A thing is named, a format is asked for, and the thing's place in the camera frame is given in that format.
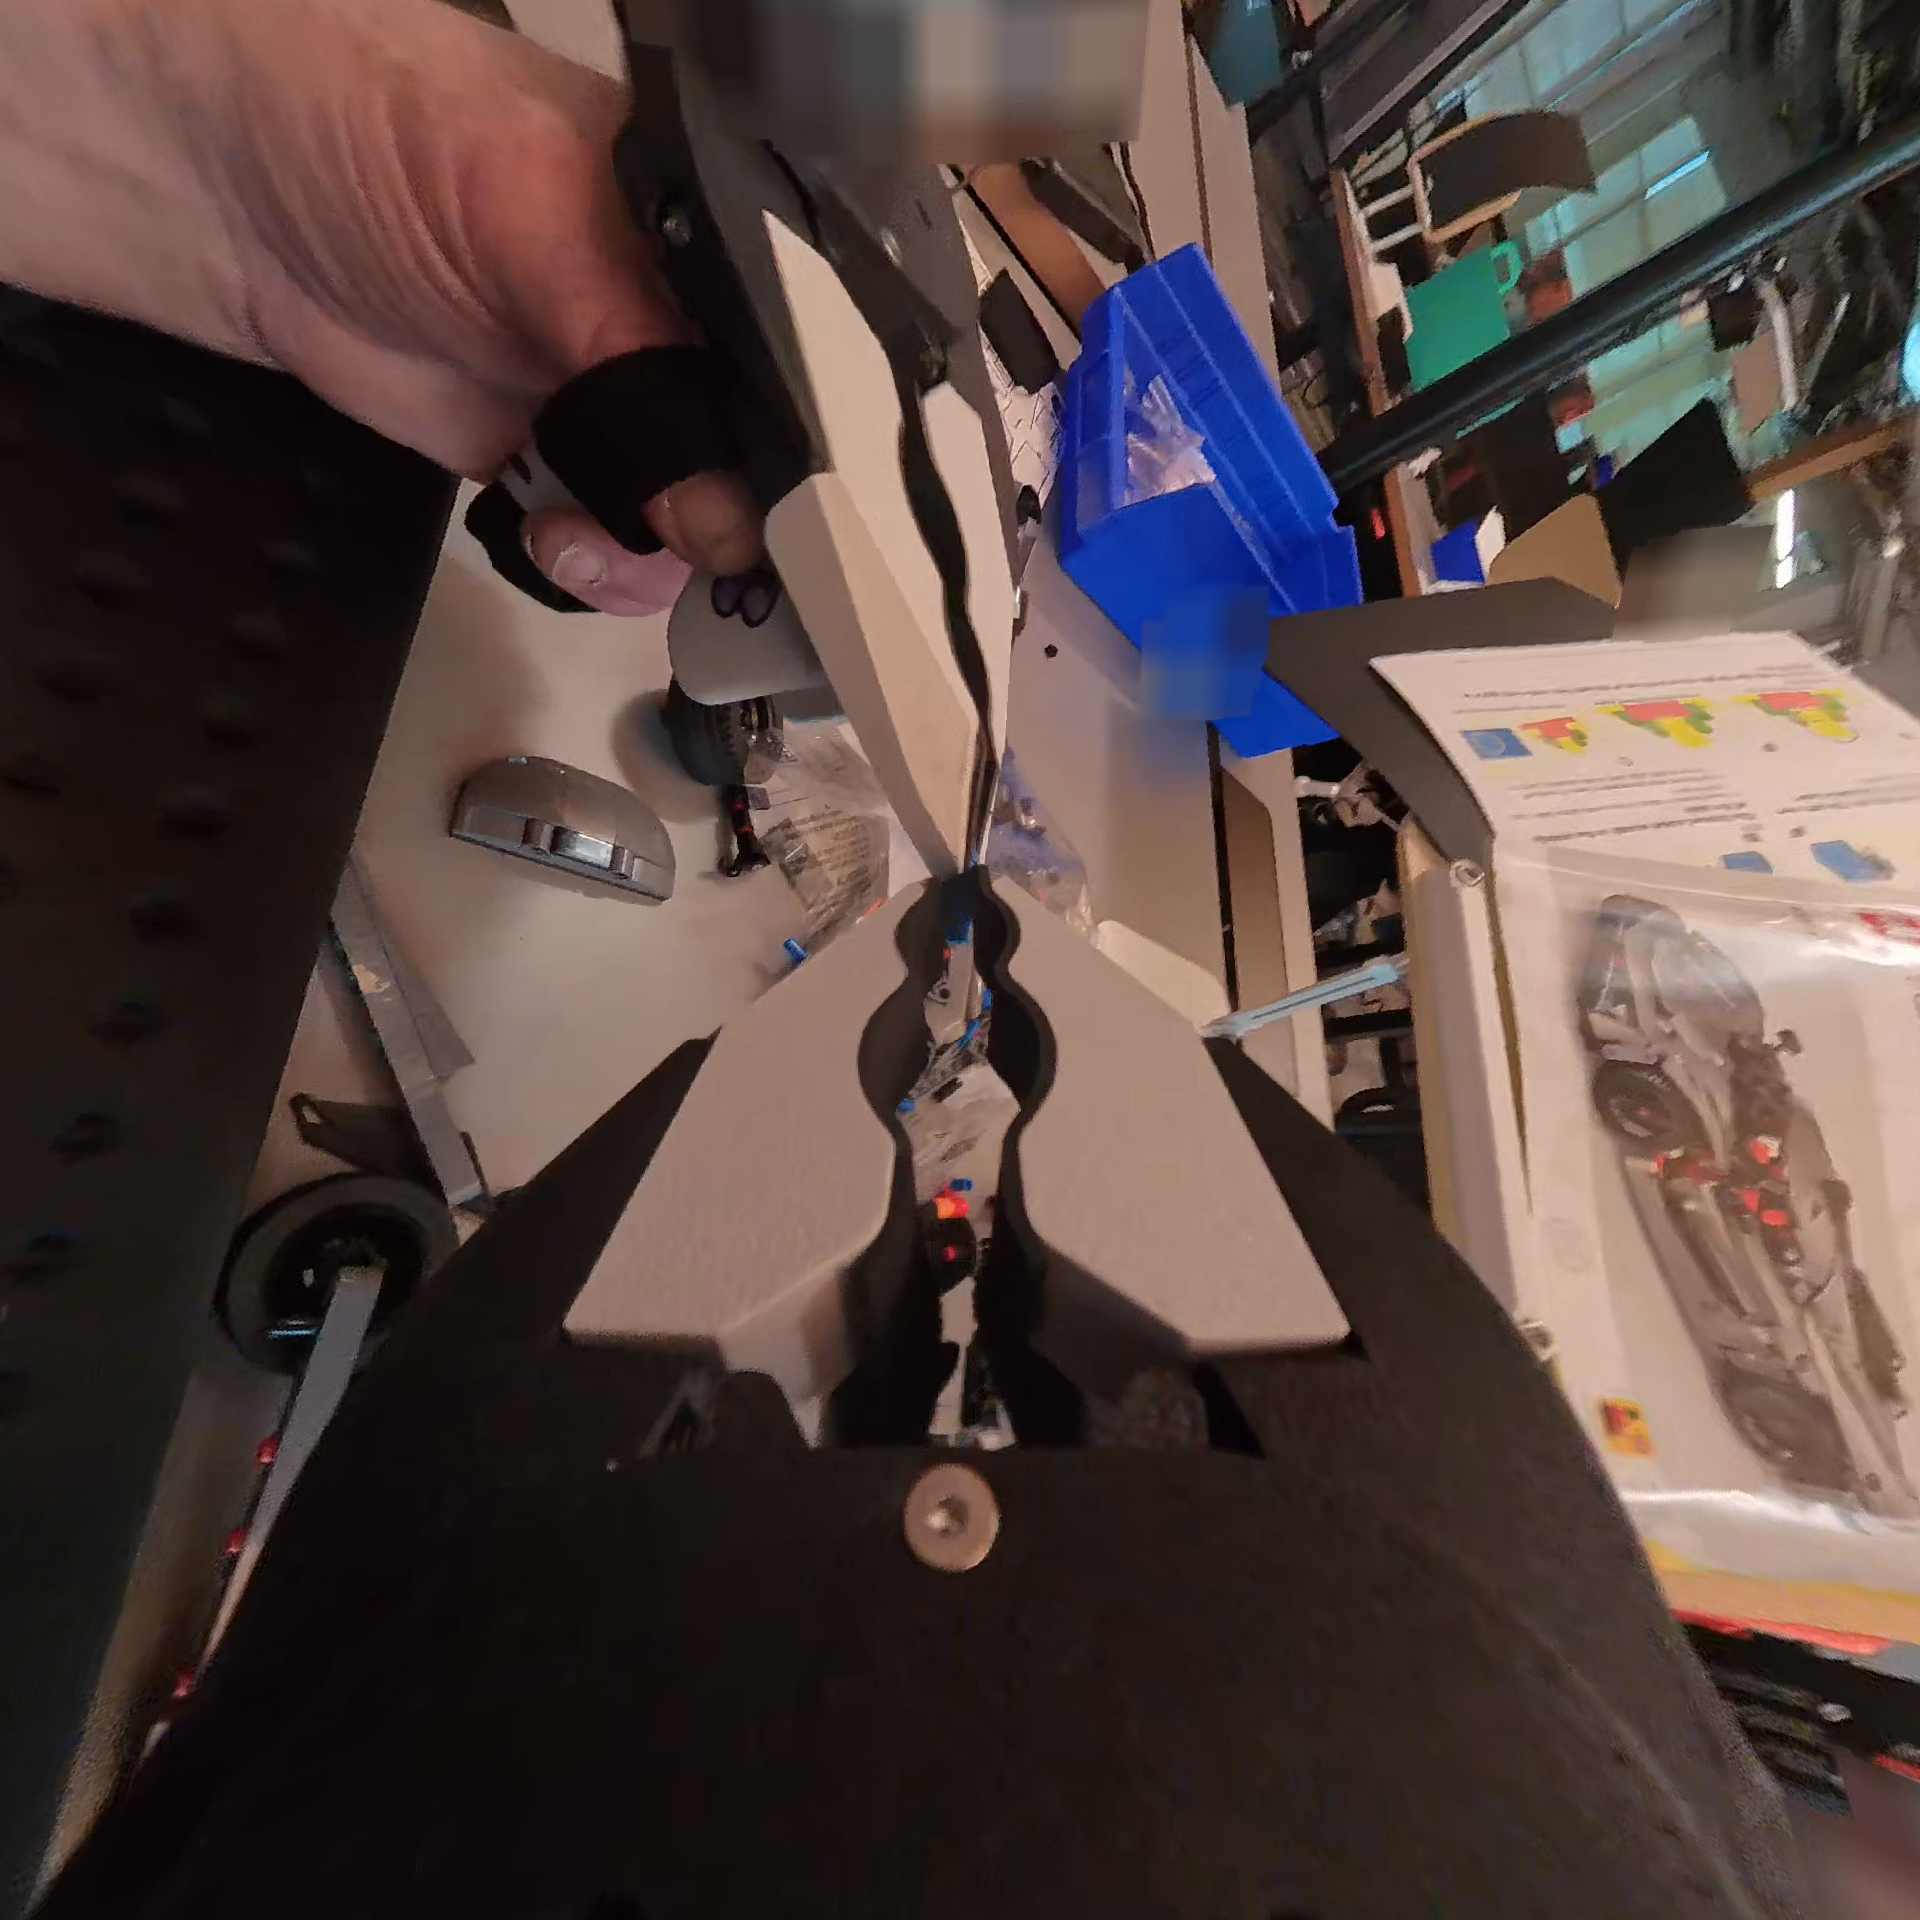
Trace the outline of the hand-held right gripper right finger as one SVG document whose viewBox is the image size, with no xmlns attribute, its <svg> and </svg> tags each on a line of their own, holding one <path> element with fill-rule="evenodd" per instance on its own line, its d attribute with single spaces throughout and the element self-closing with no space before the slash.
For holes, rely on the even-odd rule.
<svg viewBox="0 0 1920 1920">
<path fill-rule="evenodd" d="M 1339 1350 L 1343 1313 L 1193 996 L 975 878 L 990 1063 L 1014 1099 L 979 1345 L 1023 1448 L 1082 1446 L 1141 1375 Z"/>
</svg>

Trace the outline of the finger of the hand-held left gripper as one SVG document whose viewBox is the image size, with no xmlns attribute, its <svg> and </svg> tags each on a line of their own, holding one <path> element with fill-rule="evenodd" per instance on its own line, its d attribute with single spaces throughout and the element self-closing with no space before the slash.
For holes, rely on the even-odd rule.
<svg viewBox="0 0 1920 1920">
<path fill-rule="evenodd" d="M 963 861 L 973 836 L 979 727 L 1005 750 L 1018 588 L 1001 527 L 987 428 L 945 382 L 918 399 L 921 454 L 903 465 L 935 481 L 949 509 L 945 550 L 918 533 L 908 555 L 906 603 L 917 621 L 921 702 L 906 723 L 906 758 L 917 777 L 926 828 L 910 828 L 926 861 Z"/>
<path fill-rule="evenodd" d="M 927 657 L 906 603 L 908 555 L 921 545 L 918 533 L 933 533 L 945 550 L 951 526 L 949 509 L 935 504 L 935 481 L 911 476 L 906 460 L 921 454 L 918 399 L 945 382 L 959 387 L 945 375 L 924 391 L 911 367 L 897 376 L 875 325 L 827 254 L 772 209 L 762 221 L 820 444 L 820 469 L 767 509 L 765 541 L 879 790 L 918 852 L 910 828 L 926 828 L 927 815 L 906 758 L 906 723 L 921 705 Z M 997 423 L 959 392 L 987 428 L 991 454 Z M 970 852 L 981 772 L 994 758 L 991 729 L 981 723 Z M 935 878 L 951 878 L 970 852 L 963 861 L 918 857 Z"/>
</svg>

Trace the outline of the dark toy set box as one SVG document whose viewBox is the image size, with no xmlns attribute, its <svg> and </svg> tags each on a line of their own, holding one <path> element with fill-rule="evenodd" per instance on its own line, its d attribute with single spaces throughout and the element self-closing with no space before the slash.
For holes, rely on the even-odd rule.
<svg viewBox="0 0 1920 1920">
<path fill-rule="evenodd" d="M 1732 1617 L 1681 1625 L 1745 1737 L 1791 1803 L 1827 1816 L 1859 1811 L 1866 1781 L 1892 1782 L 1915 1816 L 1915 1645 L 1796 1638 Z"/>
</svg>

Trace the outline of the black foam pouch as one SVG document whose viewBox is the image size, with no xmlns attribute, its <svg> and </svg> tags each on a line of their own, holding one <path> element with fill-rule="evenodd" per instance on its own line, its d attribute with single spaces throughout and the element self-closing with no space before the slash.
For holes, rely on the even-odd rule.
<svg viewBox="0 0 1920 1920">
<path fill-rule="evenodd" d="M 1061 356 L 1013 273 L 997 272 L 979 295 L 979 329 L 997 366 L 1020 392 L 1042 395 L 1058 382 Z"/>
</svg>

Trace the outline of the small black toy tyre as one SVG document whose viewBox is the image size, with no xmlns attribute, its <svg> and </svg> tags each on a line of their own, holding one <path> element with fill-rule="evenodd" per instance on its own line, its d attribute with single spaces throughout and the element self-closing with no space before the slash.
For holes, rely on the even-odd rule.
<svg viewBox="0 0 1920 1920">
<path fill-rule="evenodd" d="M 694 783 L 755 787 L 781 764 L 785 718 L 770 696 L 707 703 L 673 679 L 660 718 L 681 769 Z"/>
</svg>

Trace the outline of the blue plastic bin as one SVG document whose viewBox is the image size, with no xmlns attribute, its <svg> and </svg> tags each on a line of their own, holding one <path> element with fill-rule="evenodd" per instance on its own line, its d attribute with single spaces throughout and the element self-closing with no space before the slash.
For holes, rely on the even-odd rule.
<svg viewBox="0 0 1920 1920">
<path fill-rule="evenodd" d="M 1243 758 L 1334 737 L 1263 662 L 1275 619 L 1359 603 L 1354 531 L 1199 246 L 1087 309 L 1053 497 L 1063 573 L 1135 646 L 1158 712 Z"/>
</svg>

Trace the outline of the small bag of black pins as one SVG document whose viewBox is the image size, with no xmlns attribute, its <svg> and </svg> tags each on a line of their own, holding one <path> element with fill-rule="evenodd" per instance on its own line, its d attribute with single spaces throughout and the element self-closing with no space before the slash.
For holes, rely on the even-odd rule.
<svg viewBox="0 0 1920 1920">
<path fill-rule="evenodd" d="M 890 899 L 897 815 L 843 723 L 788 727 L 747 792 L 758 846 L 796 902 L 791 944 L 815 953 Z"/>
</svg>

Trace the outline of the white book stand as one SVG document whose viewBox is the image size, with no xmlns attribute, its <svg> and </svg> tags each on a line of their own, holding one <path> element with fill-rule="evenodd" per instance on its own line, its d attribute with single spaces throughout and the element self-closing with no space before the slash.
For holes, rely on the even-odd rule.
<svg viewBox="0 0 1920 1920">
<path fill-rule="evenodd" d="M 1530 1201 L 1519 1152 L 1519 1081 L 1498 932 L 1494 878 L 1444 868 L 1418 832 L 1401 852 L 1407 1012 L 1383 1019 L 1407 1040 L 1419 1081 L 1427 1191 L 1435 1227 L 1494 1293 L 1543 1365 L 1578 1431 L 1611 1481 L 1670 1606 L 1783 1629 L 1915 1645 L 1917 1545 L 1885 1532 L 1843 1539 L 1831 1527 L 1765 1527 L 1731 1543 L 1645 1534 L 1549 1365 L 1545 1332 L 1523 1309 Z"/>
</svg>

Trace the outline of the grey brick panel red pins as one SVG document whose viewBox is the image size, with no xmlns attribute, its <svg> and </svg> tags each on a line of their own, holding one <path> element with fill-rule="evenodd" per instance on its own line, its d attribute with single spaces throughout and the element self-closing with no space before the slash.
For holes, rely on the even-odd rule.
<svg viewBox="0 0 1920 1920">
<path fill-rule="evenodd" d="M 666 822 L 619 782 L 561 758 L 509 755 L 461 779 L 447 836 L 607 893 L 666 902 L 678 861 Z"/>
</svg>

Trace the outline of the large black toy wheel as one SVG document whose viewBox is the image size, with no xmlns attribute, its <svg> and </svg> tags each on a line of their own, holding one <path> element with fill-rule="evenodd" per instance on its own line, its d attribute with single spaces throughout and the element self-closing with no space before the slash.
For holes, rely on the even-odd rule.
<svg viewBox="0 0 1920 1920">
<path fill-rule="evenodd" d="M 370 1352 L 457 1247 L 452 1216 L 430 1188 L 381 1172 L 339 1172 L 281 1192 L 241 1225 L 214 1311 L 244 1363 L 294 1379 L 347 1268 L 380 1270 L 364 1336 Z"/>
</svg>

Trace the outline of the green cover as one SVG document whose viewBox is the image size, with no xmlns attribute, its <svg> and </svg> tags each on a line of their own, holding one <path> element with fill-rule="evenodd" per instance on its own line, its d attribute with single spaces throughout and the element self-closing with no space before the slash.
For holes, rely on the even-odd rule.
<svg viewBox="0 0 1920 1920">
<path fill-rule="evenodd" d="M 1518 288 L 1523 252 L 1498 243 L 1451 261 L 1405 288 L 1407 383 L 1423 392 L 1510 339 L 1507 297 Z"/>
</svg>

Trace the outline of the teal laptop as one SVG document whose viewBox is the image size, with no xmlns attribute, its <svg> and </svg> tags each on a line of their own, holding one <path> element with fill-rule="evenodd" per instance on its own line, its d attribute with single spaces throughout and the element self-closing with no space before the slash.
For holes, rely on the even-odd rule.
<svg viewBox="0 0 1920 1920">
<path fill-rule="evenodd" d="M 1193 28 L 1207 71 L 1227 108 L 1246 108 L 1289 76 L 1292 12 L 1286 3 L 1195 4 Z"/>
</svg>

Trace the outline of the building manual in plastic sleeve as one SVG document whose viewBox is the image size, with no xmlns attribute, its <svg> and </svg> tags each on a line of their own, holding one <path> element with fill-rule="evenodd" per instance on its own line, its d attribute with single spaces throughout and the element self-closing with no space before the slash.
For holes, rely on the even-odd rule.
<svg viewBox="0 0 1920 1920">
<path fill-rule="evenodd" d="M 1915 900 L 1513 855 L 1523 1309 L 1655 1541 L 1915 1548 Z"/>
</svg>

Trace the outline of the black metal pole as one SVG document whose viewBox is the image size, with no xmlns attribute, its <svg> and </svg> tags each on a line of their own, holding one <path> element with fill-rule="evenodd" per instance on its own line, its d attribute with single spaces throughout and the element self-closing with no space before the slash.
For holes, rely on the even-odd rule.
<svg viewBox="0 0 1920 1920">
<path fill-rule="evenodd" d="M 1861 201 L 1917 165 L 1917 113 L 1845 150 L 1825 152 L 1727 208 L 1629 272 L 1471 359 L 1385 414 L 1339 431 L 1318 454 L 1346 495 L 1429 447 L 1449 447 L 1510 404 L 1669 319 L 1692 295 L 1747 268 L 1789 232 Z"/>
</svg>

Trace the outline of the black perforated board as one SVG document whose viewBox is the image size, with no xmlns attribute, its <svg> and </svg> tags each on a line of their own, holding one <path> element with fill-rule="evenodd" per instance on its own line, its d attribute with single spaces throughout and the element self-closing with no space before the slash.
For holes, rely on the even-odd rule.
<svg viewBox="0 0 1920 1920">
<path fill-rule="evenodd" d="M 454 481 L 4 288 L 3 1855 L 57 1827 Z"/>
</svg>

